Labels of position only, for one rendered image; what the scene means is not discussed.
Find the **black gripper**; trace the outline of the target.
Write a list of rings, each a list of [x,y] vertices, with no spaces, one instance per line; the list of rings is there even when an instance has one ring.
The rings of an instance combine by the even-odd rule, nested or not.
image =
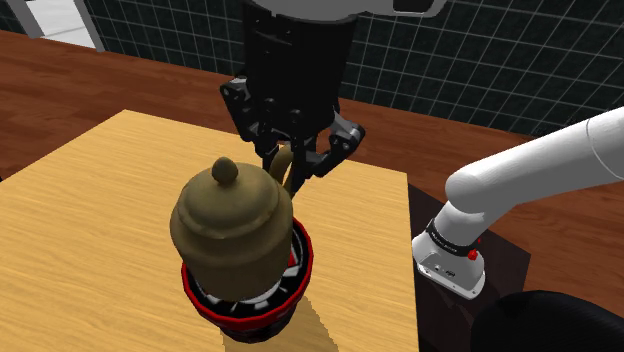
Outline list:
[[[351,156],[366,135],[334,110],[357,17],[298,19],[244,1],[242,23],[247,77],[222,84],[220,93],[239,136],[254,144],[265,171],[278,151],[272,127],[293,132],[294,196],[306,180],[326,176]],[[330,149],[319,154],[318,133],[328,127]]]

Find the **olive brown teapot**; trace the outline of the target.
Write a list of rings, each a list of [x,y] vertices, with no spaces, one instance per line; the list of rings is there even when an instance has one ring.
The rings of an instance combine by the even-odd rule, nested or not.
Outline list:
[[[181,190],[170,235],[207,294],[253,299],[281,279],[292,244],[292,161],[287,145],[268,170],[223,156]]]

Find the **red and black bowl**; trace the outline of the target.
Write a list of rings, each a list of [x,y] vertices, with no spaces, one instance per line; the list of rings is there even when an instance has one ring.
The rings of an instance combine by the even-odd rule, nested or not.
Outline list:
[[[255,344],[275,337],[290,323],[310,283],[313,261],[310,236],[301,222],[294,220],[287,267],[265,293],[228,302],[205,292],[185,265],[181,267],[181,278],[184,292],[200,316],[231,339]]]

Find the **light wooden table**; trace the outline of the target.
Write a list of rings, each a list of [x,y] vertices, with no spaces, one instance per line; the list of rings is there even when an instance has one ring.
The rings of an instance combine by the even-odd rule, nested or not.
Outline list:
[[[169,218],[237,136],[123,111],[0,182],[0,352],[419,352],[407,177],[346,161],[294,199],[314,249],[290,324],[238,343],[185,296]]]

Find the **white door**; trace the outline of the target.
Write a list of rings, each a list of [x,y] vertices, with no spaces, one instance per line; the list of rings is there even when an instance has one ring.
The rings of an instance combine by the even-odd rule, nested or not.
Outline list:
[[[84,0],[0,0],[0,29],[104,51]]]

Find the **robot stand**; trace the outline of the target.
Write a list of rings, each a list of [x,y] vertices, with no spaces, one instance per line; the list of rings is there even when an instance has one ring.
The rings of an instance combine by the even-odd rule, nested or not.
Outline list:
[[[470,352],[471,326],[489,304],[524,287],[531,254],[490,230],[481,236],[486,281],[472,300],[414,273],[420,352]]]

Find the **black rounded object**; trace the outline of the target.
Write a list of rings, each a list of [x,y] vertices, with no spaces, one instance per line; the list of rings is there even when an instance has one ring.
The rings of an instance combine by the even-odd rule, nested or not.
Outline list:
[[[476,316],[470,352],[624,352],[624,318],[564,293],[513,293]]]

